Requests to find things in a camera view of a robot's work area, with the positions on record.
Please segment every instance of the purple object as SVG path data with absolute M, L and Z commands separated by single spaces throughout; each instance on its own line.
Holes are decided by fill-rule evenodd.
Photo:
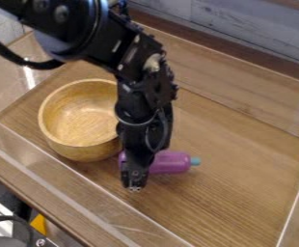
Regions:
M 120 169 L 125 161 L 125 153 L 121 152 L 119 156 Z M 200 162 L 200 158 L 191 158 L 185 152 L 160 151 L 149 167 L 149 174 L 181 174 L 189 170 L 191 166 L 199 166 Z

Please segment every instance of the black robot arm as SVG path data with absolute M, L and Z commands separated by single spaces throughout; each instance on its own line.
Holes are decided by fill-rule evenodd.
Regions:
M 85 60 L 116 75 L 117 133 L 128 161 L 121 179 L 125 187 L 139 190 L 155 154 L 168 147 L 177 87 L 163 45 L 127 14 L 110 9 L 124 4 L 121 0 L 0 0 L 0 9 L 33 28 L 54 59 L 50 63 Z

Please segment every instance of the cable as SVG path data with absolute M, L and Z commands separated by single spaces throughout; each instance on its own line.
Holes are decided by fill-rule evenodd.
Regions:
M 4 216 L 4 215 L 0 216 L 0 222 L 1 221 L 16 221 L 16 222 L 20 222 L 25 226 L 25 228 L 28 230 L 28 233 L 29 233 L 29 238 L 28 238 L 26 246 L 28 247 L 32 247 L 32 243 L 33 243 L 33 232 L 32 232 L 32 229 L 30 229 L 29 225 L 26 224 L 26 222 L 24 220 L 18 219 L 16 216 Z
M 62 62 L 58 60 L 49 60 L 46 62 L 30 62 L 26 59 L 21 58 L 18 54 L 16 54 L 1 42 L 0 42 L 0 55 L 9 60 L 12 63 L 18 66 L 26 66 L 30 69 L 54 69 L 62 65 Z

